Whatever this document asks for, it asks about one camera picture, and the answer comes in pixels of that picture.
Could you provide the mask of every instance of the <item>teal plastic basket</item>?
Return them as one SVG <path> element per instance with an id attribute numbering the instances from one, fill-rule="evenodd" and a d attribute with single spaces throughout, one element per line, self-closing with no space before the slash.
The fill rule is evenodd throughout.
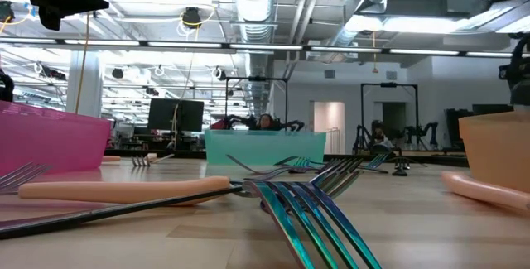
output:
<path id="1" fill-rule="evenodd" d="M 250 166 L 271 166 L 290 156 L 324 160 L 325 132 L 207 130 L 205 140 L 210 165 L 233 165 L 227 154 Z"/>

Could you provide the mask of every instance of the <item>white pillar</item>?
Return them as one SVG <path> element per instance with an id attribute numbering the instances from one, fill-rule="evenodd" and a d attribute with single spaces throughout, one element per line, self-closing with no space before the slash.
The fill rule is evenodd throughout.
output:
<path id="1" fill-rule="evenodd" d="M 72 51 L 70 58 L 70 74 L 68 77 L 68 94 L 66 97 L 66 112 L 75 113 L 77 94 L 80 90 L 81 66 L 83 52 Z M 99 63 L 97 52 L 86 53 L 78 114 L 97 117 L 101 114 L 101 97 L 103 93 L 103 77 L 105 67 Z"/>

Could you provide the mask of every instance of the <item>silver fork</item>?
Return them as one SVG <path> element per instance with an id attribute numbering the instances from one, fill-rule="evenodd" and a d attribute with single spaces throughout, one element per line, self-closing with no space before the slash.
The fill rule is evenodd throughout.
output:
<path id="1" fill-rule="evenodd" d="M 143 157 L 143 156 L 132 156 L 131 160 L 132 160 L 132 164 L 135 167 L 137 167 L 137 166 L 150 167 L 151 166 L 151 162 L 149 162 L 149 158 L 147 156 L 145 156 L 145 157 Z"/>
<path id="2" fill-rule="evenodd" d="M 44 174 L 51 166 L 27 163 L 18 169 L 0 177 L 0 195 L 16 195 L 17 189 L 24 183 Z"/>

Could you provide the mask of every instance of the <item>pink plastic basket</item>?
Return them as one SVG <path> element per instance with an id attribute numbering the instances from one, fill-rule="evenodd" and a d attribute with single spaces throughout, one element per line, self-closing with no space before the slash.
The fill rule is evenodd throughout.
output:
<path id="1" fill-rule="evenodd" d="M 110 121 L 0 101 L 0 175 L 32 161 L 47 173 L 101 165 Z"/>

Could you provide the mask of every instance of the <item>table surface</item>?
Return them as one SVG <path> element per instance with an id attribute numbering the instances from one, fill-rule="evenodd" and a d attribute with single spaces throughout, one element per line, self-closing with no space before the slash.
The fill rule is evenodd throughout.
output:
<path id="1" fill-rule="evenodd" d="M 392 170 L 392 165 L 383 165 Z M 528 268 L 530 218 L 448 193 L 445 166 L 412 165 L 408 177 L 364 173 L 335 201 L 383 268 Z M 130 161 L 100 171 L 41 180 L 160 181 L 206 175 L 248 176 L 238 167 L 168 160 L 146 170 Z M 282 180 L 309 180 L 311 174 Z M 21 200 L 0 196 L 0 219 L 23 219 L 103 207 L 103 204 Z M 236 195 L 189 208 L 159 208 L 87 223 L 57 233 L 0 242 L 0 267 L 294 268 L 296 263 L 257 199 Z M 317 263 L 317 268 L 324 268 Z"/>

